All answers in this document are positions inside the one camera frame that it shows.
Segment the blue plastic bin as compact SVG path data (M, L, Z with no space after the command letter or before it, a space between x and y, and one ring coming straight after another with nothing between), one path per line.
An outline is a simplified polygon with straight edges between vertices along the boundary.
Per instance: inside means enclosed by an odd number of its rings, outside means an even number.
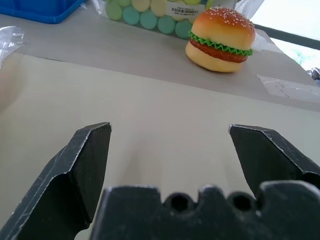
M0 14L59 24L88 0L0 0Z

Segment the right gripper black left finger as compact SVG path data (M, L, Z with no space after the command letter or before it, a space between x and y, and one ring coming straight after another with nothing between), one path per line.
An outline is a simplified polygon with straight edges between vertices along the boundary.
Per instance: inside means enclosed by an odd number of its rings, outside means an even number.
M104 184L111 132L109 122L77 130L35 179L0 240L74 240L88 229Z

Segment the toy hamburger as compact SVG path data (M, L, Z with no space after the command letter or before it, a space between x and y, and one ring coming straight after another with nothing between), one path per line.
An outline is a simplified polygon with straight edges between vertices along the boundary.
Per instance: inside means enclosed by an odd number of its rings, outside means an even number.
M188 33L188 58L200 67L234 73L253 55L254 24L238 11L211 7L201 13Z

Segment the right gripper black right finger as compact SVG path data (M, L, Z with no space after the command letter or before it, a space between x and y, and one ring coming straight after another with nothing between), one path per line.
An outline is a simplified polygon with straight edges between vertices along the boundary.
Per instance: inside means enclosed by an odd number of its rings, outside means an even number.
M320 190L320 166L277 131L231 124L228 132L255 196L261 183L268 181L304 181Z

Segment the clear plastic bag dark contents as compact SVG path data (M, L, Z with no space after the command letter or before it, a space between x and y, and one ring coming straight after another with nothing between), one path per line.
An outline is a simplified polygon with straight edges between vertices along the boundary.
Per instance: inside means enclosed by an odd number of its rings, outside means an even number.
M24 34L16 26L0 27L0 68L5 59L23 45Z

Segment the dark crinkled plastic item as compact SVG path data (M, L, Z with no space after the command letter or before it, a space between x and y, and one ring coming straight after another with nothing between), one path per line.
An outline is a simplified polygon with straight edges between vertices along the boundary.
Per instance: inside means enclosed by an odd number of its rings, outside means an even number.
M313 67L312 69L307 70L307 73L313 80L315 80L316 82L320 82L320 68Z

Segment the bag of pastel round discs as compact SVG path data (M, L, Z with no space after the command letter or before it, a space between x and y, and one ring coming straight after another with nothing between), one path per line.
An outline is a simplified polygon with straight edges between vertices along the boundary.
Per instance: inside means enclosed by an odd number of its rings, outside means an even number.
M149 31L187 39L196 17L225 7L252 18L265 0L91 0L105 18Z

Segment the clear plastic sheet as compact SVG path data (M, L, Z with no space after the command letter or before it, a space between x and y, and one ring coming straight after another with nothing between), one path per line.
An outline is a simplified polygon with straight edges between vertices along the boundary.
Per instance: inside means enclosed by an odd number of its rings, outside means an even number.
M270 95L320 104L320 87L257 75Z

